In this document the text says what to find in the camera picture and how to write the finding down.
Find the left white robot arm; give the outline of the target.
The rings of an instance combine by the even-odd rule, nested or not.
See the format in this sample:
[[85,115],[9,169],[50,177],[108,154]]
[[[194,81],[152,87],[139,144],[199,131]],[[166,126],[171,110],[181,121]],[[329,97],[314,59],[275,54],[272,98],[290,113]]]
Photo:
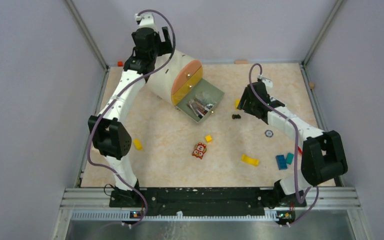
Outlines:
[[134,47],[125,61],[118,85],[104,108],[88,119],[87,162],[112,172],[115,188],[129,207],[140,202],[128,153],[132,137],[124,126],[133,101],[149,78],[174,58],[176,35],[171,22],[161,12],[145,9],[135,15],[137,29],[131,34]]

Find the clear plastic wrapper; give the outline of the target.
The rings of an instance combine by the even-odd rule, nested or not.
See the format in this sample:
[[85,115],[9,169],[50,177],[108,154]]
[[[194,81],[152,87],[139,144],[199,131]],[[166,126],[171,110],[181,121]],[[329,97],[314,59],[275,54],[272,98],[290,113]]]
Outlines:
[[216,101],[206,92],[196,94],[187,103],[187,106],[199,119],[202,119],[208,112],[211,112],[215,105]]

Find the cream round drawer organizer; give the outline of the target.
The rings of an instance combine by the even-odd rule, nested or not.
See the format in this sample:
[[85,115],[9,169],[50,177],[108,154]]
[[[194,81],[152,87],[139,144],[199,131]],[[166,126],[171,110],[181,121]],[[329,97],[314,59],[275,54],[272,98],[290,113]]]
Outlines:
[[[176,109],[185,113],[195,123],[202,123],[215,110],[224,96],[224,92],[204,79],[202,63],[179,50],[161,70],[152,74],[145,87],[153,94],[165,100]],[[199,93],[208,93],[216,105],[203,118],[198,118],[187,103]]]

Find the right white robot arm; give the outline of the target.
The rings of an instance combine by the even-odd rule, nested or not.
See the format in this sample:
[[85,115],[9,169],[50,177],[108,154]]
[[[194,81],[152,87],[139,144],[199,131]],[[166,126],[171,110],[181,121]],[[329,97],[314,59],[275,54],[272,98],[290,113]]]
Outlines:
[[269,90],[273,87],[270,79],[264,77],[259,63],[256,81],[252,80],[252,70],[248,72],[248,85],[245,87],[238,110],[262,120],[280,130],[294,142],[293,174],[274,184],[273,200],[279,206],[287,206],[295,197],[302,204],[311,188],[344,175],[348,171],[345,150],[340,134],[312,126],[292,113],[278,99],[272,99]]

